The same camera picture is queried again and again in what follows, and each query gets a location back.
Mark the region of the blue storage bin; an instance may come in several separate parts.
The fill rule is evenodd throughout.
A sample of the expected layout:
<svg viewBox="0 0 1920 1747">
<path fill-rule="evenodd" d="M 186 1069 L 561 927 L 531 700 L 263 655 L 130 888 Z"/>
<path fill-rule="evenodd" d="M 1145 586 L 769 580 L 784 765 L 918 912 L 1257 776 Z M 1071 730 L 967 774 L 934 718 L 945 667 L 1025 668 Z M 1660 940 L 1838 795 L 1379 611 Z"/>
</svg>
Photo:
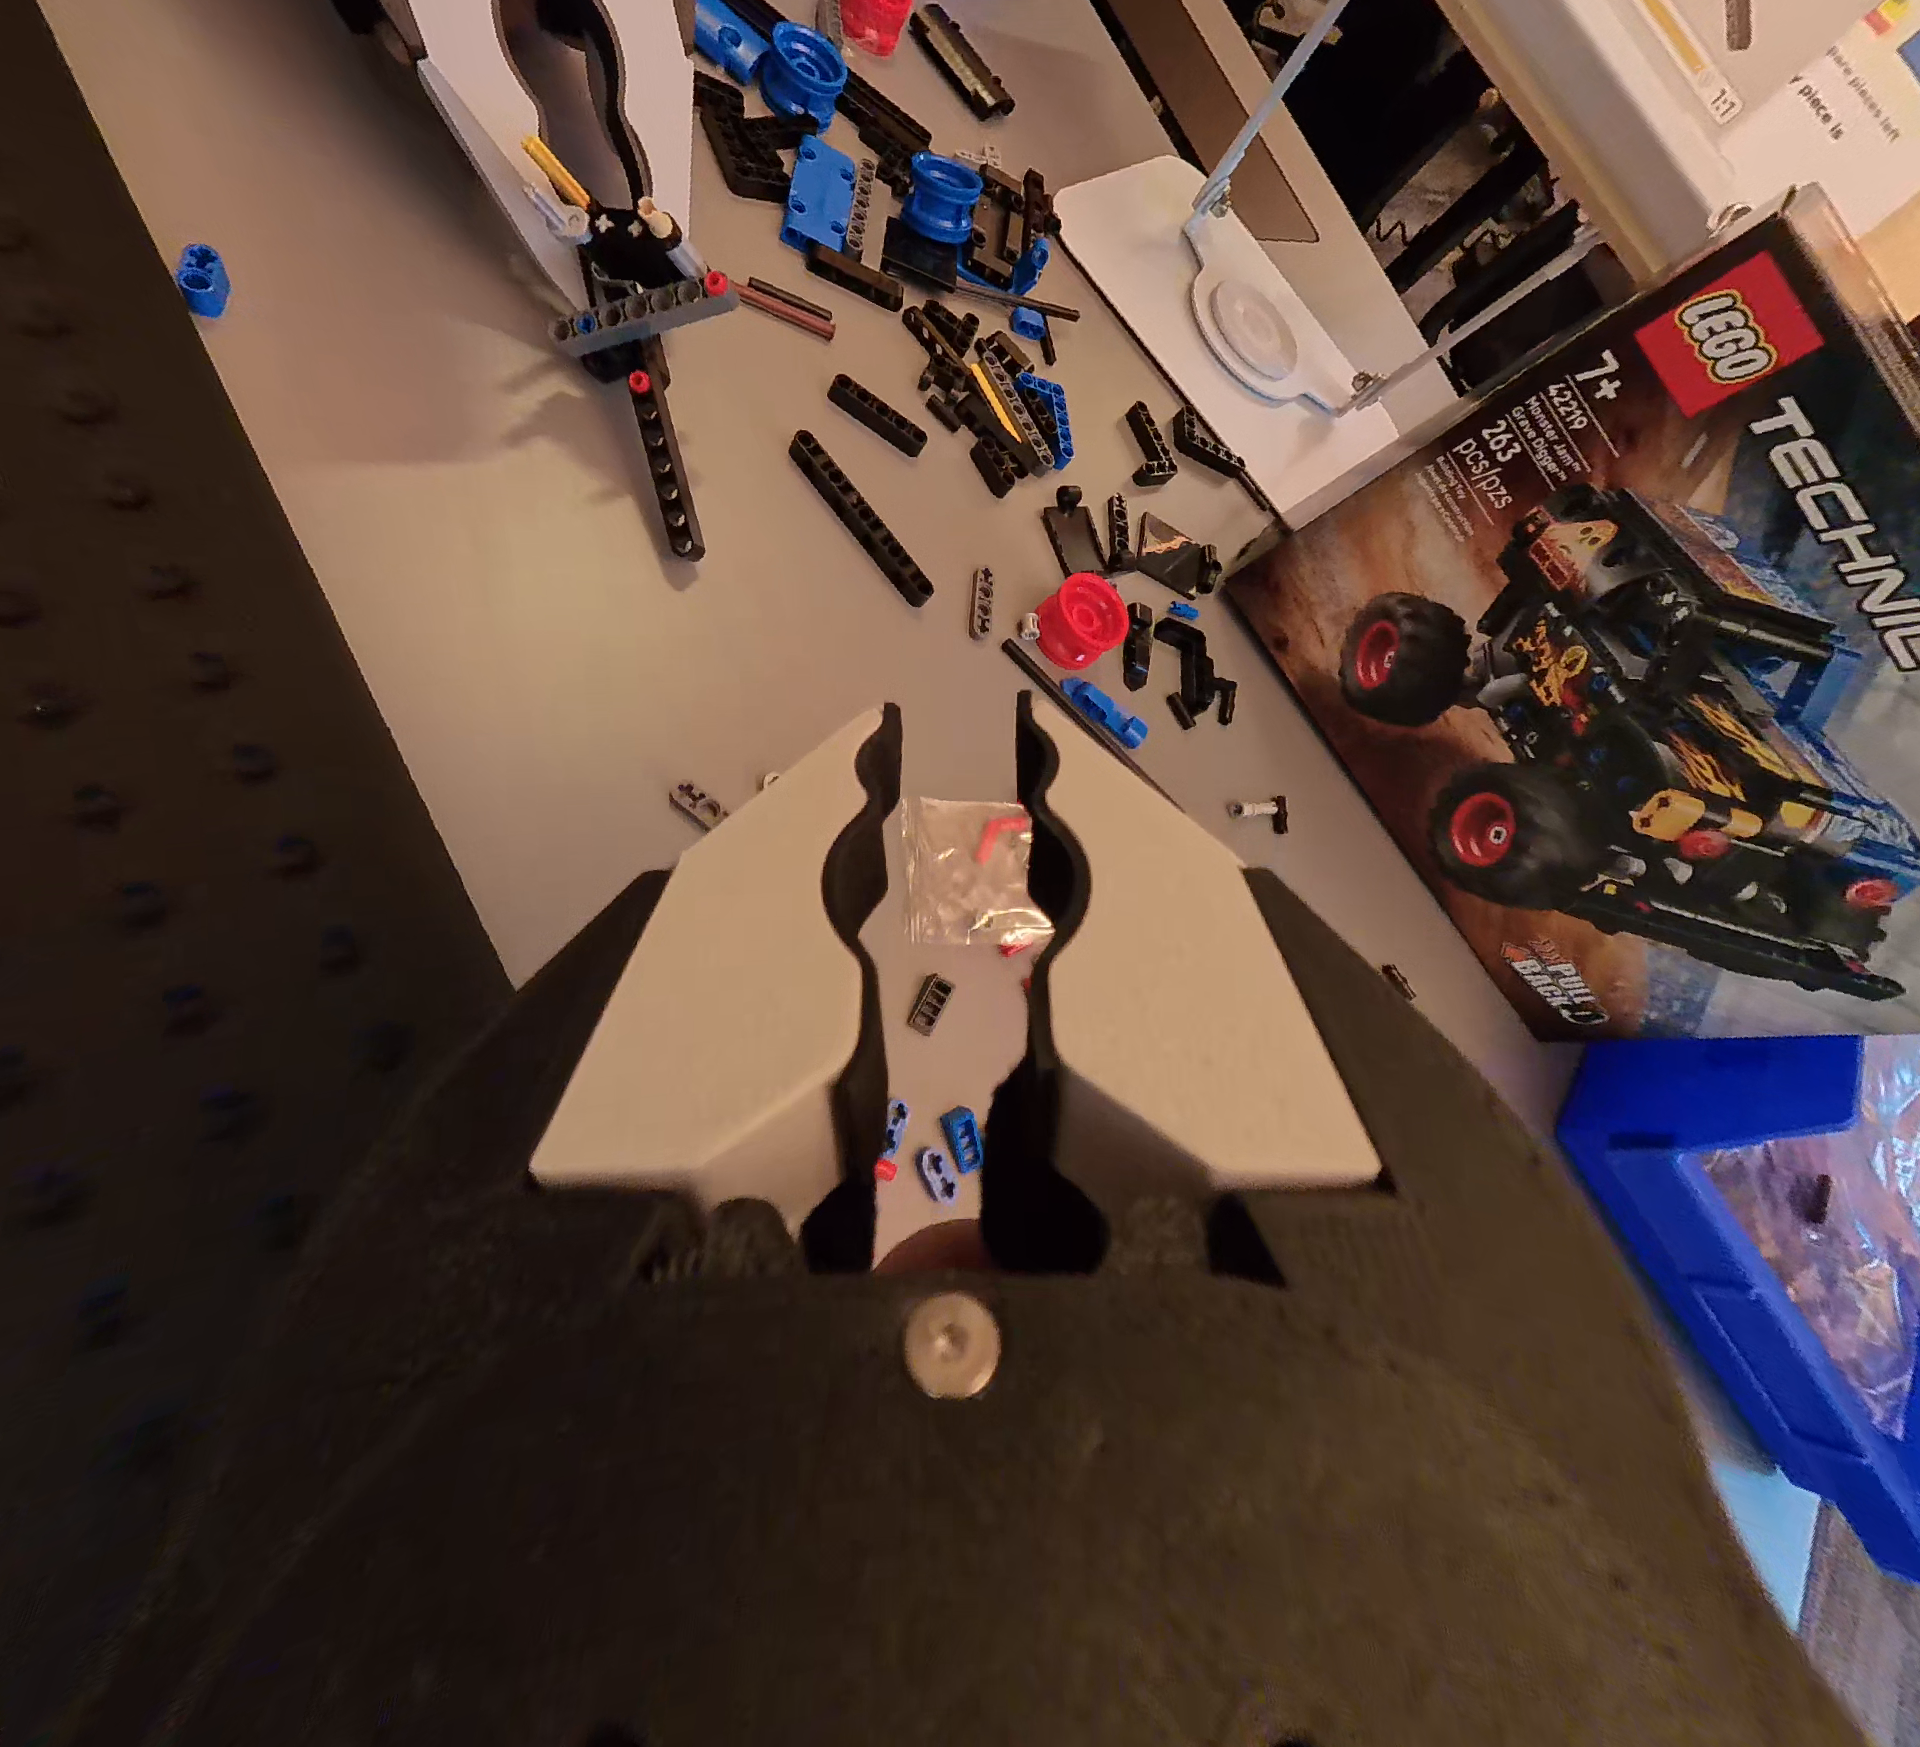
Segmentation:
<svg viewBox="0 0 1920 1747">
<path fill-rule="evenodd" d="M 1875 1038 L 1888 1036 L 1597 1045 L 1558 1134 L 1759 1447 L 1831 1504 L 1875 1561 L 1914 1582 L 1917 1397 L 1906 1439 L 1870 1422 L 1698 1165 L 1711 1149 L 1848 1126 Z"/>
</svg>

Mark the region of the black square toy panel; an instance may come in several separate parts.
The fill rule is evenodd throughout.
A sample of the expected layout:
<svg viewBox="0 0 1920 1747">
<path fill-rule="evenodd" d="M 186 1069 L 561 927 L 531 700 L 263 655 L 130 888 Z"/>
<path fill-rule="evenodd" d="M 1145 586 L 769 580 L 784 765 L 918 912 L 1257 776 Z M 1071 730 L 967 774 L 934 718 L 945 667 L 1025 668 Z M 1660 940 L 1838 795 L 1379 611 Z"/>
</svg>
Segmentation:
<svg viewBox="0 0 1920 1747">
<path fill-rule="evenodd" d="M 1184 600 L 1211 596 L 1225 574 L 1216 545 L 1194 540 L 1151 512 L 1140 518 L 1136 565 Z"/>
</svg>

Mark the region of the pile of black toy beams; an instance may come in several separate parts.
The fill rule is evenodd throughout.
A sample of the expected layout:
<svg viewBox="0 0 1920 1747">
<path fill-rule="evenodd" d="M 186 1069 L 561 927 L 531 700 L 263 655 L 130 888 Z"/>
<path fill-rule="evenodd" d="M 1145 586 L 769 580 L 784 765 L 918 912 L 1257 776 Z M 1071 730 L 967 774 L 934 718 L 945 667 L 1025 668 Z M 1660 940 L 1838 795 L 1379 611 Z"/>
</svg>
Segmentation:
<svg viewBox="0 0 1920 1747">
<path fill-rule="evenodd" d="M 1046 441 L 1021 402 L 1017 380 L 1028 368 L 1021 368 L 1023 350 L 1010 338 L 992 333 L 975 340 L 975 318 L 960 318 L 939 301 L 906 308 L 901 325 L 924 350 L 921 390 L 927 411 L 968 441 L 972 466 L 992 496 L 1005 498 L 1018 481 L 1059 473 Z M 994 373 L 1000 390 L 1027 416 L 1025 443 L 1006 437 L 975 396 L 967 367 L 977 359 Z"/>
</svg>

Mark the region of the printed task sheet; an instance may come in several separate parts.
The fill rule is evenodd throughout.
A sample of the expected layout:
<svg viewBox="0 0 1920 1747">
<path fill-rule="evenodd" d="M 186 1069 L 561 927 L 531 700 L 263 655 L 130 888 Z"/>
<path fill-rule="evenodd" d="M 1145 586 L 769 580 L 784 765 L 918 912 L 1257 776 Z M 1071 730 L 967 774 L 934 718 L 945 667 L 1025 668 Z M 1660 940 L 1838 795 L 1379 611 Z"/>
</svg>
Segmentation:
<svg viewBox="0 0 1920 1747">
<path fill-rule="evenodd" d="M 1731 131 L 1738 197 L 1815 182 L 1861 236 L 1918 190 L 1918 0 L 1883 0 Z"/>
</svg>

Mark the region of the toy truck set box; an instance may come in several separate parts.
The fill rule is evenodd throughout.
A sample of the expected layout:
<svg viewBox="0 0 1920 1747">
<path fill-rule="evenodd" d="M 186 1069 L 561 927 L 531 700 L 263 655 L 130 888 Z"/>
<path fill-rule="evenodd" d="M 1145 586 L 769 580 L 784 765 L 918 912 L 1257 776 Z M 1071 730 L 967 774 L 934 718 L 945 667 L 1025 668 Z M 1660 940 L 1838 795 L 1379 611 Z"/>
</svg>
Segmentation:
<svg viewBox="0 0 1920 1747">
<path fill-rule="evenodd" d="M 1797 185 L 1231 582 L 1538 1038 L 1917 1035 L 1917 421 Z"/>
</svg>

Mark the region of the red and blue pin cluster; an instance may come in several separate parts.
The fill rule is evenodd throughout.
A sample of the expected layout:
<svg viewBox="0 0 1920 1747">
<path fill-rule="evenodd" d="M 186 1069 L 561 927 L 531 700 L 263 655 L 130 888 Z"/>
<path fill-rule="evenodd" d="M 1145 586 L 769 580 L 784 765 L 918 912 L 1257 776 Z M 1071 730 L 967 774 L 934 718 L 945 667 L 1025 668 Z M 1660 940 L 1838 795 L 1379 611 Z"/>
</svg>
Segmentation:
<svg viewBox="0 0 1920 1747">
<path fill-rule="evenodd" d="M 985 1145 L 972 1110 L 959 1106 L 940 1115 L 933 1143 L 921 1145 L 915 1153 L 906 1151 L 913 1122 L 913 1109 L 904 1098 L 889 1098 L 886 1105 L 879 1155 L 873 1162 L 875 1184 L 891 1184 L 900 1175 L 901 1159 L 910 1159 L 915 1174 L 924 1186 L 931 1202 L 940 1207 L 953 1207 L 959 1202 L 963 1180 L 977 1174 L 985 1159 Z"/>
</svg>

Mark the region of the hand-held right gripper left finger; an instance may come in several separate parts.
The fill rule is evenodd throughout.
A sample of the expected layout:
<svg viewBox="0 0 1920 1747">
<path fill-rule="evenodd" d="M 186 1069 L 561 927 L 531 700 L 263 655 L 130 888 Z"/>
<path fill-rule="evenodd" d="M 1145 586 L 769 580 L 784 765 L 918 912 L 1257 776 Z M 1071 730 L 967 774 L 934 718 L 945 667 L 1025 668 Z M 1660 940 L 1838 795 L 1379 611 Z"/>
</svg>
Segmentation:
<svg viewBox="0 0 1920 1747">
<path fill-rule="evenodd" d="M 529 1159 L 545 1187 L 761 1202 L 865 1271 L 891 1087 L 862 930 L 887 892 L 900 706 L 868 709 L 664 879 Z"/>
</svg>

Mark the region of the crinkled plastic bag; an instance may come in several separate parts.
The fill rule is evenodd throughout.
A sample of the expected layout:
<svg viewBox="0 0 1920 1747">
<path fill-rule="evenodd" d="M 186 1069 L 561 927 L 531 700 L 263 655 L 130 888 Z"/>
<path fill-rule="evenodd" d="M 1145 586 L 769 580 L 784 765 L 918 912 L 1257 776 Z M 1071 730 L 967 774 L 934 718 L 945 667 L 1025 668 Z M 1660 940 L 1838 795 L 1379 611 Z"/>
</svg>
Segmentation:
<svg viewBox="0 0 1920 1747">
<path fill-rule="evenodd" d="M 1909 1437 L 1918 1364 L 1918 1038 L 1861 1048 L 1853 1119 L 1698 1158 L 1870 1422 Z"/>
</svg>

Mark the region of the black toy brick assembly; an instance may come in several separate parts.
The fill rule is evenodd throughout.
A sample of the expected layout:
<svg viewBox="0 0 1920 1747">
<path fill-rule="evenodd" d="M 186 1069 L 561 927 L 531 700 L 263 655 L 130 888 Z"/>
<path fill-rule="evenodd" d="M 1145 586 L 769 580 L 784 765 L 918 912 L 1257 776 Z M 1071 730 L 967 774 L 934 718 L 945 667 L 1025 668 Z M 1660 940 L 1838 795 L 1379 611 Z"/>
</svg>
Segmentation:
<svg viewBox="0 0 1920 1747">
<path fill-rule="evenodd" d="M 583 301 L 560 318 L 589 310 L 611 293 L 671 286 L 682 277 L 721 272 L 707 263 L 684 238 L 677 218 L 661 210 L 654 200 L 643 197 L 633 210 L 599 203 L 541 137 L 526 135 L 520 146 L 539 173 L 539 182 L 529 188 L 535 210 L 578 259 Z M 595 352 L 584 361 L 564 354 L 561 359 L 579 367 L 597 383 L 627 390 L 640 443 L 640 463 L 658 507 L 664 549 L 671 559 L 693 563 L 704 557 L 704 536 L 666 399 L 671 368 L 664 338 Z"/>
</svg>

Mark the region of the black curved toy panel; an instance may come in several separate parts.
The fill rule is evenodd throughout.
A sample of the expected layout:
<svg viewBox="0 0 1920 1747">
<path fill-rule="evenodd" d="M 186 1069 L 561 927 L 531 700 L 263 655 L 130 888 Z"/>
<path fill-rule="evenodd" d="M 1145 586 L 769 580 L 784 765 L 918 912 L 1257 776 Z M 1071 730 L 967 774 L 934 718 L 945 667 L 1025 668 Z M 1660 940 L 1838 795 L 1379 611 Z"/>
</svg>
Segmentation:
<svg viewBox="0 0 1920 1747">
<path fill-rule="evenodd" d="M 997 120 L 1014 113 L 1014 96 L 945 5 L 918 3 L 908 30 L 975 118 Z"/>
</svg>

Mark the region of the black dimpled mat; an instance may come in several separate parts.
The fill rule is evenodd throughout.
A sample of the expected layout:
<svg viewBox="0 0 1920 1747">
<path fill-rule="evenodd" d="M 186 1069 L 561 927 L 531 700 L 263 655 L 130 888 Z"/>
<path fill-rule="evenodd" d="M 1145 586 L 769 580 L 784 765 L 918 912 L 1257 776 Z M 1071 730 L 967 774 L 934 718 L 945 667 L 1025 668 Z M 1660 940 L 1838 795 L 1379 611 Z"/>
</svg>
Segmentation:
<svg viewBox="0 0 1920 1747">
<path fill-rule="evenodd" d="M 39 1 L 2 28 L 2 1710 L 52 1743 L 510 983 Z"/>
</svg>

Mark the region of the long dark toy axle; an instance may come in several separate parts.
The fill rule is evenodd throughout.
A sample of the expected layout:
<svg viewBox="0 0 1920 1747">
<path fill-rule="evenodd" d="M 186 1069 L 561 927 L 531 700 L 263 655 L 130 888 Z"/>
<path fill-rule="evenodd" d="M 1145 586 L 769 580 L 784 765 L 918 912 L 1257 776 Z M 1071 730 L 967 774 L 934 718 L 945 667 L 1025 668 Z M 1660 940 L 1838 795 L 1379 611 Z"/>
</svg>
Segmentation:
<svg viewBox="0 0 1920 1747">
<path fill-rule="evenodd" d="M 1158 781 L 1148 774 L 1140 763 L 1134 758 L 1134 753 L 1113 734 L 1105 720 L 1090 716 L 1074 696 L 1070 696 L 1064 686 L 1053 679 L 1048 668 L 1027 649 L 1027 643 L 1014 635 L 1009 635 L 1000 641 L 1000 651 L 1009 655 L 1018 668 L 1021 674 L 1031 683 L 1031 693 L 1037 699 L 1046 699 L 1053 706 L 1070 720 L 1071 727 L 1078 727 L 1087 739 L 1093 741 L 1101 750 L 1105 750 L 1120 766 L 1129 774 L 1136 774 L 1145 786 L 1162 795 L 1178 811 L 1184 811 L 1182 804 L 1164 788 Z"/>
</svg>

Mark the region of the black angled toy frame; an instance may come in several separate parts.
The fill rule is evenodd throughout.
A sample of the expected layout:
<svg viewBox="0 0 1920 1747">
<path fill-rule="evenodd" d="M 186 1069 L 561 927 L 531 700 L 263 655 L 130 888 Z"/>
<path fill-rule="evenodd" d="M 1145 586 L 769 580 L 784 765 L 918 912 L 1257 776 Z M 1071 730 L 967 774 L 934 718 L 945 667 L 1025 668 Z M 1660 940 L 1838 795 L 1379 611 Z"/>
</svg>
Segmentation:
<svg viewBox="0 0 1920 1747">
<path fill-rule="evenodd" d="M 787 157 L 814 137 L 814 120 L 754 117 L 739 86 L 704 72 L 693 76 L 693 107 L 729 194 L 786 208 L 794 177 Z"/>
</svg>

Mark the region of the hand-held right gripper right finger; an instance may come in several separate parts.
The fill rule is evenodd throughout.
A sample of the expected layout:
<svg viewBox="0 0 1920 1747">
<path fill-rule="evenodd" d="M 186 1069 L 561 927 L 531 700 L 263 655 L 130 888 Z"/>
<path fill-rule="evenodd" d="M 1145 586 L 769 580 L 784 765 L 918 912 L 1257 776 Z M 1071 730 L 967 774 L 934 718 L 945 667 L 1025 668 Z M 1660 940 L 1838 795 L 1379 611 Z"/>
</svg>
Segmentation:
<svg viewBox="0 0 1920 1747">
<path fill-rule="evenodd" d="M 1014 732 L 1053 934 L 989 1115 L 985 1250 L 1279 1273 L 1259 1203 L 1371 1187 L 1381 1158 L 1247 868 L 1070 706 L 1025 690 Z"/>
</svg>

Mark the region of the long black toy beam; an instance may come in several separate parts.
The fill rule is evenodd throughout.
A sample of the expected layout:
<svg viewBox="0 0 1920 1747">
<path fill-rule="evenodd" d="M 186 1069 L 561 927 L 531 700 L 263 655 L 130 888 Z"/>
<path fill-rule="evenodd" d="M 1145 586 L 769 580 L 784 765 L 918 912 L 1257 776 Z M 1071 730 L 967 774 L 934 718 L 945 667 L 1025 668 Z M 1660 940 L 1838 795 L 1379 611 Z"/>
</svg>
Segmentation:
<svg viewBox="0 0 1920 1747">
<path fill-rule="evenodd" d="M 774 40 L 780 21 L 786 17 L 769 0 L 721 0 L 739 14 L 765 40 Z M 894 103 L 875 88 L 858 71 L 847 67 L 847 83 L 838 98 L 840 111 L 852 120 L 852 127 L 868 137 L 883 135 L 904 153 L 931 151 L 933 132 L 918 123 L 900 103 Z"/>
</svg>

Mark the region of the clear plastic parts bag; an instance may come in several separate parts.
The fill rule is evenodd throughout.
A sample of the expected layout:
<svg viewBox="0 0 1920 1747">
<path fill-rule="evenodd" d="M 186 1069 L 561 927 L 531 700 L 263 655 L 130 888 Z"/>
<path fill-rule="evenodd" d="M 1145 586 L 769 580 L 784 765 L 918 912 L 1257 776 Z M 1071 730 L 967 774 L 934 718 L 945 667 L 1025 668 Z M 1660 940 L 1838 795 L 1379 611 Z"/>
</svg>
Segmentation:
<svg viewBox="0 0 1920 1747">
<path fill-rule="evenodd" d="M 1018 801 L 910 796 L 900 806 L 906 935 L 1018 956 L 1053 921 L 1028 889 L 1032 816 Z"/>
</svg>

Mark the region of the blue toy wheel hub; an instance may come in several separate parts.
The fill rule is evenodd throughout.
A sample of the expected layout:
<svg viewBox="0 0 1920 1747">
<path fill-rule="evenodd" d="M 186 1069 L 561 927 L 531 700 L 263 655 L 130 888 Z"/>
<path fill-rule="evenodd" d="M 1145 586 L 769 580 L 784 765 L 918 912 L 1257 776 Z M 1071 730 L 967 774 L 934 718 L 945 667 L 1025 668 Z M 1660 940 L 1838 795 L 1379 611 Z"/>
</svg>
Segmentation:
<svg viewBox="0 0 1920 1747">
<path fill-rule="evenodd" d="M 774 113 L 825 132 L 847 90 L 850 67 L 820 30 L 777 20 L 759 54 L 755 76 Z"/>
<path fill-rule="evenodd" d="M 910 190 L 900 223 L 950 250 L 970 246 L 972 216 L 985 191 L 979 166 L 933 151 L 917 151 L 908 164 Z"/>
</svg>

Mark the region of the white book stand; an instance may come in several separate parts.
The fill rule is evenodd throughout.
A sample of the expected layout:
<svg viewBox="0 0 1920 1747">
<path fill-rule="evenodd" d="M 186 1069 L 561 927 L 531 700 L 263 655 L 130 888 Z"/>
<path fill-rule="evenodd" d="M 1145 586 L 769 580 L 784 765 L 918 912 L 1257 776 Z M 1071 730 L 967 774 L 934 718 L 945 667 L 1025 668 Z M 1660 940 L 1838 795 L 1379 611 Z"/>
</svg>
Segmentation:
<svg viewBox="0 0 1920 1747">
<path fill-rule="evenodd" d="M 1865 247 L 1898 313 L 1917 318 L 1917 151 L 1838 144 L 1807 94 L 1895 83 L 1895 39 L 1855 21 L 1792 84 L 1720 127 L 1631 39 L 1623 0 L 1437 0 L 1534 142 L 1549 153 L 1626 272 L 1674 270 L 1709 231 L 1741 223 L 1792 185 L 1815 188 Z M 1367 485 L 1459 408 L 1440 356 L 1362 347 L 1355 295 L 1279 266 L 1231 203 L 1202 203 L 1254 142 L 1245 123 L 1211 175 L 1164 154 L 1086 178 L 1061 200 L 1070 256 L 1170 383 L 1252 466 L 1290 526 Z"/>
</svg>

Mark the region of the blue flat toy panel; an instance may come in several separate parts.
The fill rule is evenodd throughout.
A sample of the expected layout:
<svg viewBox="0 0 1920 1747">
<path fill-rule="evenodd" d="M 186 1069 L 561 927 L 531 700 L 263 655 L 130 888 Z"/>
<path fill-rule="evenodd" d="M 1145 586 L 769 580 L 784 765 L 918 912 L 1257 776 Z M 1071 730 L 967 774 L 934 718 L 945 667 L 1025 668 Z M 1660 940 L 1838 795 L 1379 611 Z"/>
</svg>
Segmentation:
<svg viewBox="0 0 1920 1747">
<path fill-rule="evenodd" d="M 844 251 L 855 200 L 852 154 L 818 135 L 803 137 L 787 182 L 781 243 L 801 254 L 809 247 Z"/>
</svg>

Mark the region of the black and blue frame assembly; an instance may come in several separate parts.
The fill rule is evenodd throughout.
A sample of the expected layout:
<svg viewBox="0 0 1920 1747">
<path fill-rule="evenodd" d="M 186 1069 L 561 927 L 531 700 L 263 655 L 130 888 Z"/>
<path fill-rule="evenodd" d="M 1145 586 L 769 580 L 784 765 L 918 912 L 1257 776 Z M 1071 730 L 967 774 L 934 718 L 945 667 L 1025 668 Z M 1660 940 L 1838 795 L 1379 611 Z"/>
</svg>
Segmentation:
<svg viewBox="0 0 1920 1747">
<path fill-rule="evenodd" d="M 980 200 L 972 210 L 972 238 L 957 257 L 957 274 L 990 293 L 1031 295 L 1059 226 L 1046 178 L 1039 169 L 1012 177 L 985 158 L 977 173 Z"/>
</svg>

